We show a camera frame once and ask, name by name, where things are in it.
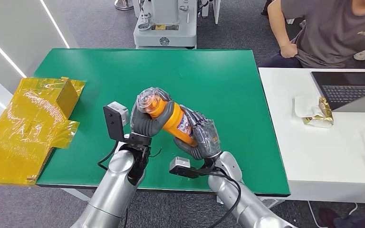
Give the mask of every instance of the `yellow plastic bag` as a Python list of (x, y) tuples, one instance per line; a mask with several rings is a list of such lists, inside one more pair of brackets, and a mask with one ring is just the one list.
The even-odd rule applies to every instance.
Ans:
[(85, 82), (21, 80), (0, 116), (0, 184), (34, 184), (53, 147), (67, 148), (79, 122), (68, 120)]

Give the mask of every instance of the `gray robotic glove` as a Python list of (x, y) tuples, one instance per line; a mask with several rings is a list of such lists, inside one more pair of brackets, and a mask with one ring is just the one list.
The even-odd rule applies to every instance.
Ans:
[(194, 138), (197, 146), (192, 147), (178, 138), (174, 138), (174, 142), (183, 151), (191, 155), (194, 159), (201, 160), (205, 158), (213, 158), (221, 154), (221, 146), (215, 122), (206, 118), (199, 112), (180, 105), (181, 109), (188, 117), (193, 130)]
[(166, 91), (160, 88), (157, 89), (159, 90), (160, 98), (164, 101), (167, 101), (164, 111), (159, 117), (157, 117), (156, 119), (152, 119), (149, 114), (139, 111), (136, 107), (135, 102), (131, 113), (131, 132), (141, 134), (147, 137), (153, 137), (157, 133), (159, 133), (164, 124), (170, 119), (170, 116), (173, 114), (174, 111), (174, 101), (171, 99), (170, 95)]

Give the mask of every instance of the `bottle label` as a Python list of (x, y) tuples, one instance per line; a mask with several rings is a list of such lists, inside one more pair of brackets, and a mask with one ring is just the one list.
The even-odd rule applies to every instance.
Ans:
[(192, 127), (186, 115), (182, 115), (181, 121), (178, 124), (177, 129), (193, 138)]

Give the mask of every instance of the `laptop keyboard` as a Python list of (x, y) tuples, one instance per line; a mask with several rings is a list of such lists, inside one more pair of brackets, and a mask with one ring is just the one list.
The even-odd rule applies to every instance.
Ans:
[(365, 86), (322, 86), (329, 102), (349, 103), (365, 96)]

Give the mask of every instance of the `gray t-shirt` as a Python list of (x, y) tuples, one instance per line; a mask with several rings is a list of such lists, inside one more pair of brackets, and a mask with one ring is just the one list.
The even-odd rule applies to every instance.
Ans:
[(296, 58), (306, 68), (343, 68), (365, 50), (365, 15), (352, 11), (352, 0), (281, 0), (287, 19), (305, 17), (306, 26), (292, 40)]

